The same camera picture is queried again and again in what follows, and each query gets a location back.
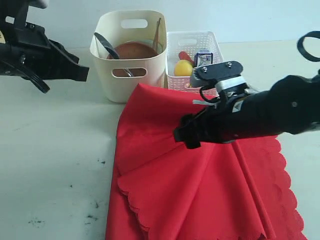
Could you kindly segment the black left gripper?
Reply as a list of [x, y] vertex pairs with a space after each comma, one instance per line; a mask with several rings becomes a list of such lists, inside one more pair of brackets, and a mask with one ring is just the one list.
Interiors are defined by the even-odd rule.
[[54, 50], [59, 57], [51, 67], [49, 79], [86, 82], [89, 67], [79, 64], [80, 59], [65, 47], [46, 37], [42, 26], [25, 22], [21, 26], [0, 23], [0, 75], [21, 77], [30, 81], [42, 93], [50, 87], [44, 82]]

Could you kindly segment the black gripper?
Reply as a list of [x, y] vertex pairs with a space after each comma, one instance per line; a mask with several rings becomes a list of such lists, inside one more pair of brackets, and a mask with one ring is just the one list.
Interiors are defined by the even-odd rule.
[[226, 143], [238, 139], [274, 136], [271, 114], [267, 109], [267, 92], [250, 95], [233, 102], [223, 111], [205, 109], [203, 114], [184, 115], [173, 131], [176, 142], [187, 149], [201, 147], [201, 142]]

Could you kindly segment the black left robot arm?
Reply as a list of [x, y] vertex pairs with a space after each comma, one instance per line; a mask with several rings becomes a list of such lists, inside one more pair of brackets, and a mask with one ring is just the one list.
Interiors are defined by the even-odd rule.
[[30, 81], [42, 93], [46, 80], [86, 82], [89, 68], [62, 44], [48, 39], [45, 28], [27, 21], [29, 7], [45, 9], [47, 0], [0, 2], [0, 74]]

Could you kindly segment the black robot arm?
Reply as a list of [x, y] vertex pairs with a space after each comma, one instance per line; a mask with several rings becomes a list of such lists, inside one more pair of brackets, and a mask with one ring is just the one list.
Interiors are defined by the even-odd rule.
[[216, 106], [181, 118], [176, 142], [188, 149], [201, 143], [226, 144], [239, 139], [292, 135], [320, 129], [320, 77], [288, 75], [270, 90], [255, 94], [220, 95]]

